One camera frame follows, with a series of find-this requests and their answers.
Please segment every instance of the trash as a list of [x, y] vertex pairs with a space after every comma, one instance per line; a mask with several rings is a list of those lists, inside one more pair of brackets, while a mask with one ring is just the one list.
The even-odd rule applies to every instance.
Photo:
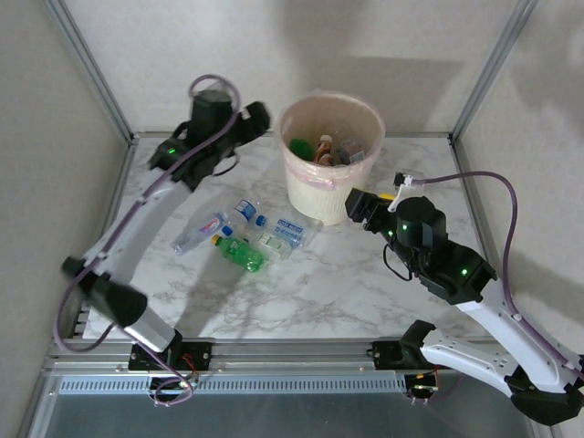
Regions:
[[343, 164], [360, 162], [365, 158], [363, 143], [345, 120], [333, 120], [325, 129], [332, 137], [332, 145]]
[[256, 214], [256, 208], [245, 199], [229, 196], [220, 210], [212, 213], [198, 212], [171, 243], [174, 252], [182, 256], [196, 248], [215, 232], [222, 231], [230, 236], [236, 229], [242, 228]]
[[219, 248], [223, 257], [239, 266], [243, 266], [249, 272], [259, 271], [266, 261], [261, 252], [241, 240], [214, 235], [211, 242]]
[[268, 231], [255, 231], [247, 229], [243, 239], [253, 248], [260, 250], [270, 258], [285, 259], [292, 253], [290, 243]]
[[292, 139], [290, 142], [290, 150], [305, 162], [311, 162], [314, 160], [314, 151], [306, 140]]
[[314, 157], [313, 162], [321, 166], [334, 166], [335, 161], [332, 158], [332, 138], [329, 135], [322, 135], [320, 143], [317, 148], [317, 156]]
[[310, 219], [296, 211], [290, 210], [283, 214], [275, 214], [274, 217], [276, 218], [274, 220], [268, 219], [260, 214], [255, 219], [255, 224], [261, 230], [268, 231], [271, 235], [289, 242], [293, 249], [301, 245], [308, 245], [322, 227], [322, 222]]

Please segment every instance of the robotic arm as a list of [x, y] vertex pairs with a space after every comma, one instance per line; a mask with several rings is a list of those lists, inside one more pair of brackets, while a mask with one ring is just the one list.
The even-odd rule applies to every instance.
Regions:
[[[195, 83], [207, 78], [229, 84], [211, 75]], [[92, 307], [141, 345], [159, 353], [167, 364], [177, 362], [182, 336], [148, 307], [141, 292], [129, 286], [136, 266], [162, 225], [201, 180], [223, 158], [233, 156], [236, 147], [265, 134], [269, 122], [261, 102], [236, 113], [232, 98], [222, 89], [211, 87], [193, 95], [191, 119], [179, 125], [150, 159], [149, 189], [82, 258], [68, 257], [63, 263], [62, 270], [78, 281]], [[58, 325], [57, 319], [53, 330], [57, 343], [61, 340]], [[62, 340], [59, 345], [68, 348]]]
[[[374, 343], [376, 361], [390, 368], [407, 357], [421, 365], [430, 362], [459, 370], [497, 388], [523, 414], [546, 425], [578, 415], [584, 402], [579, 391], [584, 359], [536, 322], [529, 320], [526, 326], [526, 316], [512, 310], [495, 270], [473, 249], [448, 239], [444, 213], [426, 197], [412, 190], [396, 201], [353, 189], [347, 214], [354, 222], [365, 221], [365, 230], [383, 236], [386, 247], [407, 267], [409, 279], [417, 277], [432, 294], [469, 315], [508, 353], [480, 349], [416, 321], [401, 338], [401, 351], [391, 357], [383, 358], [387, 351]], [[535, 329], [537, 337], [529, 329]], [[547, 344], [560, 354], [550, 352]]]

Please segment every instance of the white marble table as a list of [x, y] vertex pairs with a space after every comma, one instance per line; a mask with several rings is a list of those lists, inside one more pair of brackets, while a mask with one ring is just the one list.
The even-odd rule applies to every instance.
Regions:
[[[140, 141], [121, 203], [121, 212], [141, 191], [148, 159], [163, 138]], [[379, 235], [362, 231], [349, 219], [325, 227], [306, 249], [259, 273], [220, 257], [210, 242], [177, 256], [170, 247], [186, 221], [212, 196], [230, 188], [249, 198], [287, 204], [283, 160], [272, 138], [240, 148], [241, 162], [231, 172], [208, 178], [162, 227], [138, 265], [132, 284], [150, 306], [187, 338], [370, 338], [398, 336], [415, 319], [430, 321], [457, 336], [483, 336], [469, 317], [432, 296], [419, 283], [402, 282], [383, 264]], [[444, 138], [387, 139], [373, 167], [370, 189], [391, 192], [397, 170], [427, 177], [454, 173]], [[453, 240], [478, 248], [459, 182], [429, 186], [425, 194], [446, 213]], [[403, 268], [392, 256], [391, 262]], [[84, 338], [96, 338], [107, 326], [91, 310]], [[123, 338], [112, 332], [110, 339]]]

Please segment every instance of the bottle cap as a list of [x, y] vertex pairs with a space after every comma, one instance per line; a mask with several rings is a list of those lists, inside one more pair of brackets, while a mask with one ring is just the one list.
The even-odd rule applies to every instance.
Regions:
[[232, 235], [234, 233], [234, 230], [231, 229], [231, 227], [229, 226], [224, 226], [221, 231], [223, 232], [224, 235], [226, 235], [227, 237], [229, 237], [230, 235]]

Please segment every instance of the green bottle in bin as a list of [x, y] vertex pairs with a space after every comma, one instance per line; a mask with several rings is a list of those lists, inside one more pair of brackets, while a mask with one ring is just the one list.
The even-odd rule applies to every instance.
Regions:
[[211, 242], [221, 250], [223, 257], [249, 272], [259, 271], [266, 260], [262, 253], [241, 240], [214, 235]]

